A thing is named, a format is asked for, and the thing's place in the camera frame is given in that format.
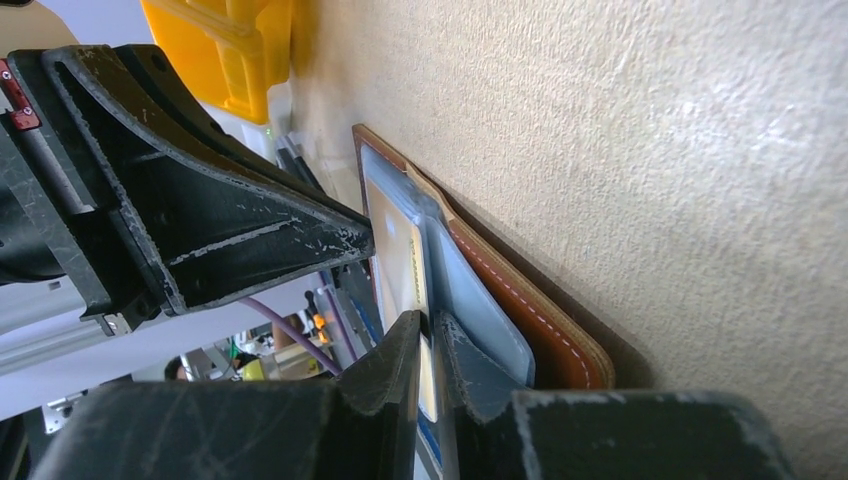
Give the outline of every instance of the yellow plastic bin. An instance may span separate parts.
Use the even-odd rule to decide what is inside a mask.
[[[156,44],[198,100],[256,124],[289,78],[292,0],[141,0]]]

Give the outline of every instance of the cable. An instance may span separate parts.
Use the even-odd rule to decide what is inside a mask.
[[[377,331],[374,330],[374,325],[371,324],[371,318],[369,318],[368,314],[365,313],[365,309],[356,300],[354,300],[353,297],[351,297],[350,303],[353,304],[353,308],[356,309],[356,312],[359,314],[359,318],[362,319],[362,324],[365,325],[365,330],[368,331],[368,335],[371,336],[371,340],[374,341],[374,345],[380,343],[380,339],[377,337]]]
[[[303,336],[297,328],[295,328],[292,324],[286,322],[283,317],[281,317],[277,312],[271,309],[268,305],[260,302],[259,300],[251,297],[244,297],[239,300],[240,303],[256,310],[260,314],[262,314],[265,318],[271,321],[274,325],[276,325],[280,330],[283,331],[286,335],[292,338],[298,345],[305,348],[307,352],[312,354],[316,360],[321,362],[321,365],[330,371],[333,375],[338,375],[342,373],[342,369],[334,362],[330,357],[324,353],[323,350],[316,347],[314,343],[312,343],[308,338]]]
[[[336,308],[336,301],[333,299],[333,294],[329,290],[329,285],[332,283],[333,279],[330,279],[327,282],[327,277],[329,274],[327,272],[318,272],[321,277],[321,282],[324,283],[324,291],[327,293],[327,301],[330,303],[330,309],[333,311],[333,315],[336,317],[336,321],[339,323],[339,330],[342,332],[342,340],[345,342],[345,347],[350,352],[350,356],[353,357],[354,360],[359,360],[359,357],[356,355],[356,350],[353,349],[353,344],[350,343],[350,337],[347,334],[347,329],[344,327],[344,322],[342,321],[342,316],[339,315],[339,310]]]

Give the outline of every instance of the beige textured wall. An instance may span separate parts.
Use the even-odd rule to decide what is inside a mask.
[[[627,385],[742,393],[848,478],[845,2],[315,5],[295,123],[331,177],[367,123],[638,352]]]

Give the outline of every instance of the white stitching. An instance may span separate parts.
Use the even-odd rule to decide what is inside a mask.
[[[510,292],[512,292],[512,294],[513,294],[515,297],[517,297],[519,300],[521,300],[521,303],[523,303],[524,305],[526,305],[526,306],[527,306],[527,309],[528,309],[528,310],[530,310],[530,312],[531,312],[531,313],[534,313],[534,314],[536,313],[536,309],[535,309],[535,308],[533,308],[533,307],[531,307],[531,306],[530,306],[530,304],[529,304],[529,303],[527,303],[527,300],[525,300],[522,296],[520,296],[520,295],[518,294],[518,292],[516,292],[516,291],[515,291],[515,290],[514,290],[511,286],[509,286],[509,285],[508,285],[508,284],[504,281],[504,279],[503,279],[503,278],[501,278],[501,276],[500,276],[500,275],[498,275],[497,273],[495,273],[495,271],[494,271],[494,270],[493,270],[493,269],[489,266],[489,264],[488,264],[488,263],[486,263],[486,262],[484,262],[484,261],[483,261],[483,259],[482,259],[482,258],[480,258],[480,255],[478,255],[478,254],[477,254],[477,252],[475,252],[475,251],[474,251],[474,249],[473,249],[470,245],[468,245],[467,243],[465,243],[465,240],[463,240],[463,239],[459,238],[459,235],[458,235],[458,234],[456,234],[455,232],[451,232],[451,235],[452,235],[452,236],[453,236],[456,240],[458,240],[458,241],[459,241],[459,243],[461,243],[461,244],[465,245],[466,247],[468,247],[468,249],[469,249],[469,250],[471,250],[471,254],[472,254],[472,255],[474,255],[474,258],[476,258],[477,260],[479,260],[479,261],[480,261],[480,263],[482,263],[482,264],[483,264],[483,265],[484,265],[484,266],[485,266],[485,267],[489,270],[489,272],[491,272],[491,273],[492,273],[492,274],[493,274],[493,275],[494,275],[494,276],[495,276],[498,280],[500,280],[501,284],[503,284],[503,286],[504,286],[504,287],[508,288],[508,289],[509,289],[509,291],[510,291]],[[547,325],[547,327],[548,327],[551,331],[554,331],[554,327],[553,327],[552,325],[550,325],[550,324],[549,324],[549,323],[548,323],[548,322],[547,322],[544,318],[542,318],[542,316],[541,316],[541,315],[536,315],[536,318],[537,318],[537,319],[539,319],[539,321],[540,321],[540,322],[542,322],[544,325]],[[570,343],[568,343],[568,340],[566,340],[566,339],[562,338],[562,335],[561,335],[561,333],[560,333],[560,332],[554,331],[554,334],[555,334],[557,337],[560,337],[560,341],[561,341],[564,345],[566,345],[567,347],[569,347],[569,348],[571,349],[571,354],[572,354],[572,355],[574,355],[574,357],[575,357],[576,359],[580,360],[580,366],[582,366],[582,367],[583,367],[583,375],[584,375],[584,376],[585,376],[585,378],[586,378],[586,388],[589,388],[589,387],[592,385],[592,383],[591,383],[591,381],[589,380],[589,367],[587,367],[587,366],[586,366],[586,362],[584,362],[584,361],[583,361],[583,359],[582,359],[582,358],[580,358],[580,354],[579,354],[579,353],[577,353],[577,350],[575,350],[575,349],[574,349],[574,347],[572,347]]]

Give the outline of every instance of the red metal part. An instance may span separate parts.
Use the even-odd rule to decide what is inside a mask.
[[[41,126],[41,119],[32,109],[32,105],[21,90],[21,86],[18,85],[18,81],[15,80],[12,71],[9,70],[9,64],[6,63],[5,58],[0,58],[0,87],[9,100],[9,104],[14,108],[9,115],[18,130],[31,130]]]

